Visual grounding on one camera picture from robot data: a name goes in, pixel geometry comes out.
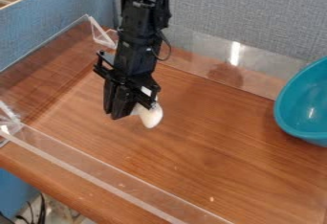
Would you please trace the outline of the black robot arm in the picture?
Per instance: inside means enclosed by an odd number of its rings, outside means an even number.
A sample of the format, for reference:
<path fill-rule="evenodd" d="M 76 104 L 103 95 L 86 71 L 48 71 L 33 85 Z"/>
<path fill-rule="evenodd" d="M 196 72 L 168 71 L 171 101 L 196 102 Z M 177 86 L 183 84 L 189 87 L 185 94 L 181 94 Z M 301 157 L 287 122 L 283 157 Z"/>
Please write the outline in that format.
<path fill-rule="evenodd" d="M 152 73 L 164 60 L 160 50 L 169 18 L 169 0 L 121 0 L 116 53 L 98 51 L 93 66 L 104 79 L 104 113 L 113 120 L 129 116 L 137 105 L 155 107 L 161 87 Z"/>

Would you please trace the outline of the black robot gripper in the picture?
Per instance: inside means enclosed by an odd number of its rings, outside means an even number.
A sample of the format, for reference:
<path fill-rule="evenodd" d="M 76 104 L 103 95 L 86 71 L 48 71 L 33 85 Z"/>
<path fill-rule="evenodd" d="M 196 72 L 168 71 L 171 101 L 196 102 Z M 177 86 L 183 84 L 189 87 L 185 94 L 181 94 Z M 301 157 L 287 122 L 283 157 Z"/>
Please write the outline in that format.
<path fill-rule="evenodd" d="M 104 113 L 119 120 L 131 115 L 136 103 L 147 109 L 156 101 L 161 87 L 152 77 L 163 42 L 153 45 L 117 44 L 116 54 L 97 51 L 93 72 L 104 79 Z"/>

